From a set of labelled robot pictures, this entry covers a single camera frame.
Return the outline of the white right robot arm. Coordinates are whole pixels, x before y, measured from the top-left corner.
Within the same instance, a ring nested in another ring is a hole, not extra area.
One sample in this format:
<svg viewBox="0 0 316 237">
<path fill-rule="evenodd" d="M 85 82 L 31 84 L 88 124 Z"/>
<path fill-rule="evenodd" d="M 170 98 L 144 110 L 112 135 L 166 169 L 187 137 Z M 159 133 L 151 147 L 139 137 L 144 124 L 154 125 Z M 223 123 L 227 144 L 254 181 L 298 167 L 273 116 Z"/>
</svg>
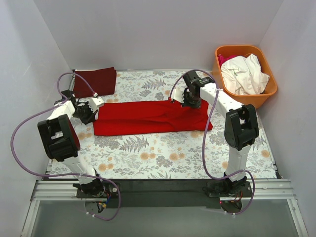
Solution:
<svg viewBox="0 0 316 237">
<path fill-rule="evenodd" d="M 222 196 L 241 197 L 243 192 L 253 194 L 247 177 L 251 173 L 246 163 L 251 146 L 259 136 L 256 109 L 253 105 L 244 105 L 219 88 L 211 75 L 200 78 L 196 71 L 186 72 L 182 78 L 186 84 L 183 93 L 183 105 L 198 107 L 202 101 L 210 106 L 208 118 L 217 110 L 225 119 L 224 138 L 229 146 L 228 166 L 223 177 L 210 176 L 206 192 L 212 198 Z"/>
</svg>

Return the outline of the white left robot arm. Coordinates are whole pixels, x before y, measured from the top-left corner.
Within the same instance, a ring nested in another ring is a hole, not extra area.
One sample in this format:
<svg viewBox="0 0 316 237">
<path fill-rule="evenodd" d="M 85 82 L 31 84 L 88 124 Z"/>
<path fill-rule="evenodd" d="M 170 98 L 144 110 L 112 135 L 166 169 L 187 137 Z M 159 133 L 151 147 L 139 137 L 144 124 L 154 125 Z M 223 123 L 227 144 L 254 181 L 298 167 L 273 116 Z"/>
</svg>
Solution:
<svg viewBox="0 0 316 237">
<path fill-rule="evenodd" d="M 101 197 L 105 185 L 97 171 L 80 155 L 80 142 L 71 118 L 78 118 L 85 125 L 95 122 L 104 101 L 97 93 L 82 103 L 76 100 L 73 91 L 64 90 L 61 96 L 62 99 L 54 103 L 52 114 L 38 123 L 44 150 L 50 159 L 64 164 L 77 177 L 79 182 L 74 187 L 86 195 Z"/>
</svg>

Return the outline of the bright red t shirt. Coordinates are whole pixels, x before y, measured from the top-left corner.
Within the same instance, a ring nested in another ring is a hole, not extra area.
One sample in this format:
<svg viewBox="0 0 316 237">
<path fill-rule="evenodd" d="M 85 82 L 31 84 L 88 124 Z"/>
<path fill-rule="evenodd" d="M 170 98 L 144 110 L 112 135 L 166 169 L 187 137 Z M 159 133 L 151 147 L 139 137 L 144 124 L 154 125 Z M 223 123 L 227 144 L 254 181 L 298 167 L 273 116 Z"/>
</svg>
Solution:
<svg viewBox="0 0 316 237">
<path fill-rule="evenodd" d="M 208 119 L 208 103 L 200 108 L 182 107 L 179 102 L 140 101 L 106 103 L 93 123 L 96 136 L 203 131 Z"/>
</svg>

